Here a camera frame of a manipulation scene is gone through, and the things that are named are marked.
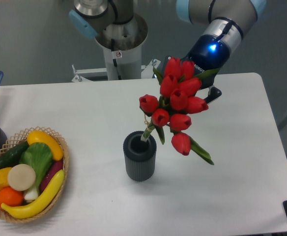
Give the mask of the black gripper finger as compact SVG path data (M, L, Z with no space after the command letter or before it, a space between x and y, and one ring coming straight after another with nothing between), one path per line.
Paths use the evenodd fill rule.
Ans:
M207 104L210 104L222 95L222 91L214 85L202 87L202 89L208 89L207 97L204 99Z

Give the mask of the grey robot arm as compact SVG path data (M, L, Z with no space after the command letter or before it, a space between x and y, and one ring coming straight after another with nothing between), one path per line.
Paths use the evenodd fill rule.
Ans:
M179 0L176 13L190 24L207 29L183 60L195 64L196 75L208 89L206 102L222 93L214 86L219 69L241 43L266 6L264 0ZM158 60L143 66L142 45L148 28L134 12L131 0L76 0L69 19L76 30L102 47L109 80L147 79L157 76Z

